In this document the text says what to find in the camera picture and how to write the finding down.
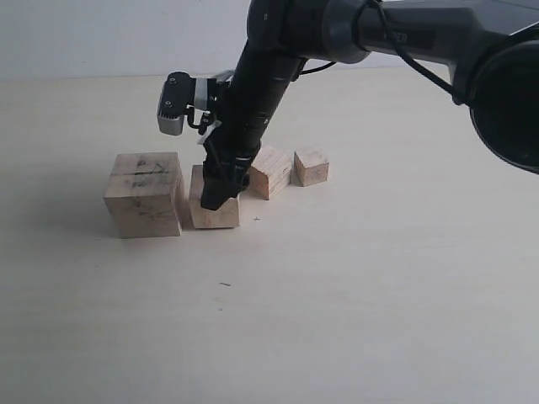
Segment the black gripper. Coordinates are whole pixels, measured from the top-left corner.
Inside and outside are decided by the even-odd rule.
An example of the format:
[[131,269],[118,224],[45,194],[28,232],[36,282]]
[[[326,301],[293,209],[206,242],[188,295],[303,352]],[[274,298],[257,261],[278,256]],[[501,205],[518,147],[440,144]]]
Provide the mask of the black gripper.
[[247,171],[259,153],[262,136],[279,103],[279,82],[220,84],[216,128],[203,141],[203,209],[217,211],[229,198],[237,198],[248,188]]

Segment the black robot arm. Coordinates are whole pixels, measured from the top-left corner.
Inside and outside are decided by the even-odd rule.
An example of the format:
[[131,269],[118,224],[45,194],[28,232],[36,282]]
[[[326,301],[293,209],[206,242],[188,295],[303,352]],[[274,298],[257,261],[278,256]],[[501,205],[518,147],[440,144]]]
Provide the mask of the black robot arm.
[[308,61],[372,53],[399,56],[469,108],[496,157],[537,172],[537,2],[253,1],[219,125],[204,141],[202,206],[217,210],[248,187],[262,135]]

